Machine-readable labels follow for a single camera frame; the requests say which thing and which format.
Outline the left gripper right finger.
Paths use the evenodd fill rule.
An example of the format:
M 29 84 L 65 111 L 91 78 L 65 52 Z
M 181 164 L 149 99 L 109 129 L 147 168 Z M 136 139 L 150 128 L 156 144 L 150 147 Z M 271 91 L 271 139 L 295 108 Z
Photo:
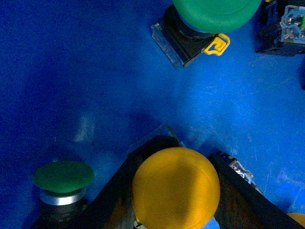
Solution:
M 208 157 L 220 180 L 220 202 L 214 217 L 221 229 L 304 228 L 236 173 L 228 156 L 218 151 Z

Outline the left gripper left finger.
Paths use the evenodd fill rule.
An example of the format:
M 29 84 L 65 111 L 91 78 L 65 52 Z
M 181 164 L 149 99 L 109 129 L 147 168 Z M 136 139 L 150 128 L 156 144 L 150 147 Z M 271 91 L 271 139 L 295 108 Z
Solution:
M 133 229 L 132 181 L 139 166 L 154 153 L 176 147 L 172 136 L 158 135 L 136 146 L 96 199 L 78 216 L 72 229 Z

